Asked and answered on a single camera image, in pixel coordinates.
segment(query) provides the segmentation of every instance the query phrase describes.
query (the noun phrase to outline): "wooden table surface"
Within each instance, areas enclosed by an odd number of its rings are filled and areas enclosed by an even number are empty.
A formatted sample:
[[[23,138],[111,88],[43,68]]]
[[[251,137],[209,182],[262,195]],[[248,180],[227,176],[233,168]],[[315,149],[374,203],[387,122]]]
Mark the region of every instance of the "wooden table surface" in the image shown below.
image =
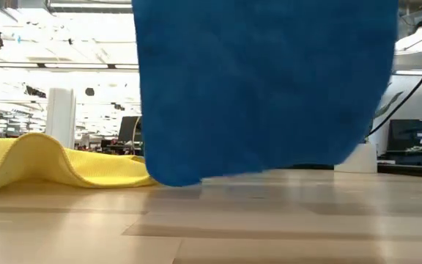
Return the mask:
[[[0,190],[0,264],[422,264],[422,178],[278,170]]]

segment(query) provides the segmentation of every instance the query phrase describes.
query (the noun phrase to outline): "yellow towel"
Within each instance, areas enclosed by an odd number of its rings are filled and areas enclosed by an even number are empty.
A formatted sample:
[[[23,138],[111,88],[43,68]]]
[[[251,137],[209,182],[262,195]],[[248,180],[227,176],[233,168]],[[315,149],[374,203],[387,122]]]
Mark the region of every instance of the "yellow towel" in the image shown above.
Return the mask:
[[[0,139],[0,188],[32,177],[85,188],[156,184],[140,157],[64,149],[42,133]]]

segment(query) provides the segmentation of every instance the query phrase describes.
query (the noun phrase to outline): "blue towel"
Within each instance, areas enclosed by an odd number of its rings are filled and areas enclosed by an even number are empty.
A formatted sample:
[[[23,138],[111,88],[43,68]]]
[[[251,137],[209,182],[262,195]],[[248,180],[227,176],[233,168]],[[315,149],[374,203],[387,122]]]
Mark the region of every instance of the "blue towel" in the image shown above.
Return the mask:
[[[133,0],[151,176],[341,163],[386,89],[397,5]]]

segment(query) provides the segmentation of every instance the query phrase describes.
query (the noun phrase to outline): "computer monitor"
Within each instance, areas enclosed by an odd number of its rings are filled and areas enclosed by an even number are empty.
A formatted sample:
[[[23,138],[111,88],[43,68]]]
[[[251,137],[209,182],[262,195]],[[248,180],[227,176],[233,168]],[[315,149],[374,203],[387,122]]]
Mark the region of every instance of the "computer monitor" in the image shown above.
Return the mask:
[[[110,144],[111,144],[111,140],[102,139],[102,141],[100,142],[100,147],[107,147]]]
[[[120,126],[120,132],[118,135],[118,141],[129,142],[133,139],[133,130],[135,128],[136,120],[140,117],[123,117],[122,125]],[[136,126],[135,141],[142,141],[141,137],[141,120],[138,121]]]
[[[422,147],[422,120],[391,120],[387,150],[405,151]]]

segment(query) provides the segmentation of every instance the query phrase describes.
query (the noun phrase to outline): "black wire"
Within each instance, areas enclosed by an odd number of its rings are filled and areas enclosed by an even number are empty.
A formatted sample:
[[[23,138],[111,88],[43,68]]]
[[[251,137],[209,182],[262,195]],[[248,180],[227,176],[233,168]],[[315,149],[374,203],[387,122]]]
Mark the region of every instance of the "black wire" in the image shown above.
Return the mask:
[[[421,80],[418,82],[418,84],[416,84],[415,88],[413,88],[413,90],[411,90],[411,92],[403,99],[403,101],[401,103],[399,103],[394,110],[392,110],[392,112],[390,114],[388,114],[388,116],[376,127],[374,128],[371,132],[369,132],[369,135],[372,135],[373,133],[376,133],[399,109],[401,106],[403,106],[408,99],[410,99],[410,97],[416,92],[416,90],[422,85],[422,78]]]
[[[408,23],[408,21],[407,21],[406,19],[404,19],[404,17],[400,16],[400,18],[401,18],[401,19],[403,20],[403,22],[404,22],[405,24],[407,24],[408,26],[416,26],[416,25],[413,25],[413,24]]]

